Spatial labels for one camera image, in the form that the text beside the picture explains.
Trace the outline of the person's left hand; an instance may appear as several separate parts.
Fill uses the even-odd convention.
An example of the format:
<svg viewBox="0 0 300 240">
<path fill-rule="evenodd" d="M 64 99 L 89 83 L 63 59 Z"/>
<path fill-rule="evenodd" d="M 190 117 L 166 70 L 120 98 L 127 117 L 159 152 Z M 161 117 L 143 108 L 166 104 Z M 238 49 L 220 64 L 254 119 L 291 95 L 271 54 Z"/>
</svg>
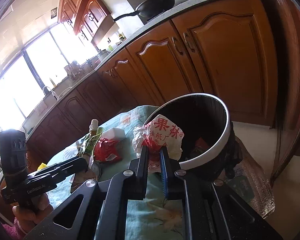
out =
<svg viewBox="0 0 300 240">
<path fill-rule="evenodd" d="M 28 233 L 53 211 L 53 207 L 47 194 L 42 194 L 38 199 L 36 212 L 19 205 L 12 207 L 12 211 L 19 228 Z"/>
</svg>

